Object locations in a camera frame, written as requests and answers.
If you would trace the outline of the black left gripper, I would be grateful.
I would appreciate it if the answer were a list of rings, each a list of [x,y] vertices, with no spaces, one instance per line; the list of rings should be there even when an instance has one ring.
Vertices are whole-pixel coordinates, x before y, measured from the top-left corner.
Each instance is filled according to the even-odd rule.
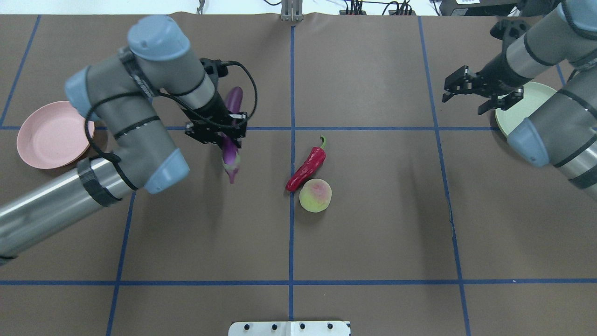
[[[248,123],[247,113],[240,111],[242,101],[242,91],[230,91],[224,100],[209,104],[208,107],[213,109],[208,111],[185,106],[185,115],[189,119],[185,135],[200,143],[213,143],[221,150],[226,146],[241,149]]]

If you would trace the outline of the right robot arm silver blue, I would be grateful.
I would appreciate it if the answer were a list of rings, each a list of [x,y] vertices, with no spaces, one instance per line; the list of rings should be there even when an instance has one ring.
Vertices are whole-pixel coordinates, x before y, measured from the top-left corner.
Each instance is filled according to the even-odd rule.
[[[482,70],[461,66],[448,75],[442,102],[458,94],[486,98],[478,114],[508,110],[521,102],[525,85],[567,60],[573,77],[525,117],[507,143],[529,164],[552,165],[577,189],[596,198],[597,69],[594,0],[563,0],[535,25],[503,19],[490,34],[501,52]]]

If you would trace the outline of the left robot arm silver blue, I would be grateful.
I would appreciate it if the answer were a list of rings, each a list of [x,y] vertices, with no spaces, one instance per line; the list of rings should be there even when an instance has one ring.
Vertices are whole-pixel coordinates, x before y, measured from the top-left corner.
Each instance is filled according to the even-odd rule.
[[[199,57],[177,21],[164,14],[139,19],[118,51],[72,75],[68,102],[83,118],[89,157],[51,181],[1,207],[1,264],[139,189],[158,194],[190,173],[185,155],[155,109],[157,98],[174,102],[186,116],[185,134],[237,148],[250,112],[225,104],[218,80],[237,60]]]

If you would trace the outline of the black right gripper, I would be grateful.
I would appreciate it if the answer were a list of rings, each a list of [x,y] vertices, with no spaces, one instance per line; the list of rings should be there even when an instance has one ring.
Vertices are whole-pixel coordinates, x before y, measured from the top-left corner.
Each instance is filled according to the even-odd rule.
[[[457,94],[476,94],[488,100],[478,107],[478,115],[493,109],[507,111],[524,98],[525,78],[507,63],[506,55],[499,54],[478,72],[463,65],[445,78],[442,103]]]

